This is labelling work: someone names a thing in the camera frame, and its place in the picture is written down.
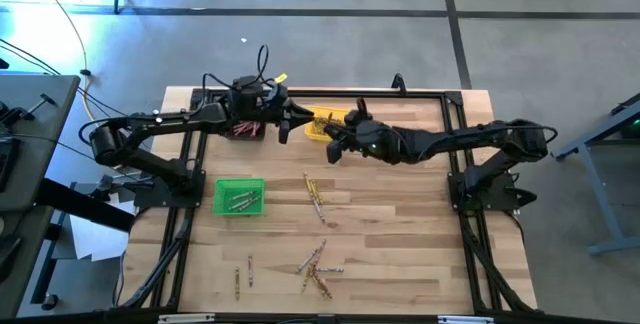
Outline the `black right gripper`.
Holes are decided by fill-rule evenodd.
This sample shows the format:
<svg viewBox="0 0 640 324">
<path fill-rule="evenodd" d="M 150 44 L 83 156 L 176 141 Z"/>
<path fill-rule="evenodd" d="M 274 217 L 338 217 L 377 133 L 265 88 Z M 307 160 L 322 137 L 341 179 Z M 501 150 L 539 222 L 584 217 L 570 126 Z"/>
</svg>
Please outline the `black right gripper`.
<svg viewBox="0 0 640 324">
<path fill-rule="evenodd" d="M 331 137 L 326 146 L 330 164 L 337 163 L 344 151 L 359 152 L 363 157 L 373 157 L 389 164 L 399 162 L 399 135 L 392 127 L 373 119 L 363 98 L 356 100 L 356 109 L 344 118 L 332 117 L 326 130 Z"/>
</svg>

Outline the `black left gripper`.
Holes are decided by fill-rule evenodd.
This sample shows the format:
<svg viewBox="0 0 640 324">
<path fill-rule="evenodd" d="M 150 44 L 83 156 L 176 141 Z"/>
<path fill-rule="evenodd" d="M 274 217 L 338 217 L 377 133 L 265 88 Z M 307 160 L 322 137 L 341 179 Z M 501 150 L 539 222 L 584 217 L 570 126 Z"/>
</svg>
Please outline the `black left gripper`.
<svg viewBox="0 0 640 324">
<path fill-rule="evenodd" d="M 314 112 L 296 103 L 291 105 L 290 115 L 288 89 L 283 85 L 275 85 L 264 98 L 260 109 L 260 120 L 278 127 L 278 141 L 286 144 L 292 125 L 305 125 L 314 120 Z"/>
</svg>

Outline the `yellow plastic basket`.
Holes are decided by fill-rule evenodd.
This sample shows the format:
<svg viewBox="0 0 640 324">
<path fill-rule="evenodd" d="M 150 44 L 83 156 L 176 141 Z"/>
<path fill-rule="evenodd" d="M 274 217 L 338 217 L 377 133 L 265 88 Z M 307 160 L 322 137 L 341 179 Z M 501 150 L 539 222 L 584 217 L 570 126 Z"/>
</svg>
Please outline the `yellow plastic basket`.
<svg viewBox="0 0 640 324">
<path fill-rule="evenodd" d="M 329 112 L 333 112 L 333 117 L 345 117 L 345 115 L 349 112 L 348 109 L 343 109 L 343 108 L 333 108 L 333 107 L 324 107 L 324 106 L 311 106 L 310 110 L 312 110 L 314 112 L 314 119 L 317 117 L 324 117 L 327 118 L 327 116 L 329 115 Z M 305 125 L 304 127 L 304 133 L 305 135 L 311 139 L 311 140 L 315 140 L 315 141 L 325 141 L 328 142 L 331 140 L 331 137 L 328 136 L 327 134 L 325 136 L 319 136 L 319 135 L 314 135 L 313 134 L 313 127 L 312 127 L 312 122 L 309 122 Z"/>
</svg>

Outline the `black plastic basket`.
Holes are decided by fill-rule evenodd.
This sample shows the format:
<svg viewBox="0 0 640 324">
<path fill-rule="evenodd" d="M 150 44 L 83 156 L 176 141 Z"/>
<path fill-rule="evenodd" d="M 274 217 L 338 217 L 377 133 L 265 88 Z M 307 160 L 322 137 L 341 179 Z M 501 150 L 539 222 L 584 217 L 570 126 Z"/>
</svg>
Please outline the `black plastic basket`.
<svg viewBox="0 0 640 324">
<path fill-rule="evenodd" d="M 258 134 L 255 137 L 250 137 L 250 136 L 236 136 L 233 133 L 233 127 L 238 125 L 238 124 L 242 124 L 242 123 L 253 123 L 253 122 L 259 122 L 262 124 L 262 127 L 260 128 Z M 229 140 L 244 140 L 244 141 L 262 141 L 264 139 L 266 133 L 266 123 L 262 122 L 262 121 L 256 121 L 256 120 L 239 120 L 238 122 L 234 123 L 228 130 L 226 130 L 225 132 L 222 133 L 222 136 L 229 139 Z"/>
</svg>

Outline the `green plastic basket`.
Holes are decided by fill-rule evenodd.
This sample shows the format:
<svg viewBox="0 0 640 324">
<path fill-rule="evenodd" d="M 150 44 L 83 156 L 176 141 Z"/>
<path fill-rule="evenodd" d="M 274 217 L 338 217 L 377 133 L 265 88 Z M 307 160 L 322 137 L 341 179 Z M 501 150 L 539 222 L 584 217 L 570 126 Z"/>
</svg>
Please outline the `green plastic basket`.
<svg viewBox="0 0 640 324">
<path fill-rule="evenodd" d="M 255 191 L 255 194 L 237 201 L 229 201 L 231 197 L 248 191 Z M 260 207 L 256 210 L 246 212 L 230 210 L 232 205 L 252 197 L 259 197 L 261 201 Z M 263 213 L 264 202 L 265 183 L 262 178 L 218 179 L 215 185 L 212 212 L 218 216 L 260 216 Z"/>
</svg>

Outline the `white paper sheet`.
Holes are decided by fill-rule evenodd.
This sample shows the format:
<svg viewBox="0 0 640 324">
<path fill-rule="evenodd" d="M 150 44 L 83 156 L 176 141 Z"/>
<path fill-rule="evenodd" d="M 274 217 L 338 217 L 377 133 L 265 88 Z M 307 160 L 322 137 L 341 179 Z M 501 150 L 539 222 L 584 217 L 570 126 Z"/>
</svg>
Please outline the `white paper sheet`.
<svg viewBox="0 0 640 324">
<path fill-rule="evenodd" d="M 101 261 L 121 257 L 128 245 L 129 232 L 70 216 L 72 239 L 77 259 Z"/>
</svg>

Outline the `grey side table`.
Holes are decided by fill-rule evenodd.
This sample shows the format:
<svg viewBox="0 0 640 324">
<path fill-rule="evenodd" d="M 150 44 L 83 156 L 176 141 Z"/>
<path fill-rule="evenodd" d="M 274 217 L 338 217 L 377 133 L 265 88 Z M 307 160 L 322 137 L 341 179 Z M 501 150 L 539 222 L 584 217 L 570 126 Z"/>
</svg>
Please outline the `grey side table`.
<svg viewBox="0 0 640 324">
<path fill-rule="evenodd" d="M 28 286 L 53 209 L 36 206 L 40 182 L 73 104 L 79 78 L 35 74 L 1 74 L 0 101 L 8 107 L 33 109 L 32 120 L 19 120 L 12 131 L 21 140 L 5 190 L 0 193 L 0 238 L 21 239 L 10 272 L 0 282 L 0 320 L 16 316 Z"/>
</svg>

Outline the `silver bracket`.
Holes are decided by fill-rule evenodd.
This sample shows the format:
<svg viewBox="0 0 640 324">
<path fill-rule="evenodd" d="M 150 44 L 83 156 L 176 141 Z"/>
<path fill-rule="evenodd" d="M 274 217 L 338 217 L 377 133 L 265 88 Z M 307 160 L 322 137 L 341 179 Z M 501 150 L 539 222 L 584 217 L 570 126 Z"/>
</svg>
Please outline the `silver bracket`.
<svg viewBox="0 0 640 324">
<path fill-rule="evenodd" d="M 214 313 L 176 313 L 160 315 L 157 324 L 204 324 L 215 320 Z"/>
<path fill-rule="evenodd" d="M 440 315 L 437 317 L 438 324 L 495 324 L 492 317 L 483 316 L 458 316 Z"/>
</svg>

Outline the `grey table leg frame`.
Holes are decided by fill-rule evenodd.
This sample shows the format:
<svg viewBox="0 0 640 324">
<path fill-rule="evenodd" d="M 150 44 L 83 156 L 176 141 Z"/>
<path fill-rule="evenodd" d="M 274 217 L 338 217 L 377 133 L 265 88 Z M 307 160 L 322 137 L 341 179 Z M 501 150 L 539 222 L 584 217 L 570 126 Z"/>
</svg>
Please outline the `grey table leg frame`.
<svg viewBox="0 0 640 324">
<path fill-rule="evenodd" d="M 608 140 L 608 137 L 627 127 L 640 130 L 640 92 L 617 104 L 602 123 L 551 153 L 558 162 L 577 154 L 586 169 L 587 178 L 609 232 L 608 240 L 587 247 L 590 255 L 640 249 L 640 236 L 626 236 L 623 233 L 609 201 L 606 183 L 601 179 L 592 158 L 592 148 L 596 146 L 640 145 L 640 137 Z"/>
</svg>

